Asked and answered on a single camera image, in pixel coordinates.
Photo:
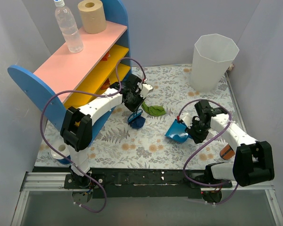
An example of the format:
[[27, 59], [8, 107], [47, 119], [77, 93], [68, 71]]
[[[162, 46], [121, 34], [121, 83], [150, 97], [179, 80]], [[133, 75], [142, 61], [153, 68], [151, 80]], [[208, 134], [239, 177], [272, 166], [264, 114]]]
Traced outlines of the blue hand brush black bristles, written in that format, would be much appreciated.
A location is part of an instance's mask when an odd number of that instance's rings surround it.
[[131, 122], [133, 122], [134, 120], [136, 120], [136, 118], [138, 118], [139, 116], [141, 116], [143, 110], [139, 109], [136, 112], [132, 113], [128, 119], [127, 119], [127, 123], [130, 124]]

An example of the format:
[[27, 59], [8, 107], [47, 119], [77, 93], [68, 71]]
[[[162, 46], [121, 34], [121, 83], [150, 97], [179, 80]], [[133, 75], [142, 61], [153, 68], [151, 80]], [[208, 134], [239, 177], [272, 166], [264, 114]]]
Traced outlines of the blue plastic dustpan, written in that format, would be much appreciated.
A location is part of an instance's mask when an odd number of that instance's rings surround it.
[[185, 131], [186, 125], [175, 119], [171, 124], [168, 131], [165, 133], [165, 136], [169, 139], [172, 139], [178, 143], [183, 143], [192, 137]]

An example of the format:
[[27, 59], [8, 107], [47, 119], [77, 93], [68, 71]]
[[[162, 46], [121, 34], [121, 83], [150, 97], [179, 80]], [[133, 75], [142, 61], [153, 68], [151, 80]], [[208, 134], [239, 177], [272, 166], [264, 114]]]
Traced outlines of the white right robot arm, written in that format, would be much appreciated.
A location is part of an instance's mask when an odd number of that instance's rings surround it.
[[205, 167], [201, 182], [215, 187], [221, 180], [234, 180], [249, 186], [275, 177], [272, 147], [267, 141], [257, 141], [232, 122], [231, 115], [222, 107], [213, 108], [208, 100], [195, 104], [197, 116], [185, 131], [194, 143], [202, 143], [210, 129], [216, 131], [234, 151], [234, 163], [212, 163]]

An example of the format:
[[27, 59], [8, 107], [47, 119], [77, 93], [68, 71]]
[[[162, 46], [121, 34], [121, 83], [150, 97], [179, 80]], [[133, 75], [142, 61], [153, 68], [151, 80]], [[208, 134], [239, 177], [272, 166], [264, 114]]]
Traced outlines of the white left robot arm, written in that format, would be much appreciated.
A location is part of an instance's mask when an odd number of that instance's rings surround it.
[[153, 87], [145, 83], [134, 74], [122, 82], [115, 82], [96, 99], [80, 106], [70, 107], [66, 111], [60, 135], [67, 145], [71, 157], [71, 170], [76, 174], [75, 183], [80, 188], [90, 185], [91, 177], [88, 163], [87, 147], [93, 140], [93, 133], [104, 116], [118, 105], [124, 104], [128, 110], [137, 113], [146, 96], [153, 91]]

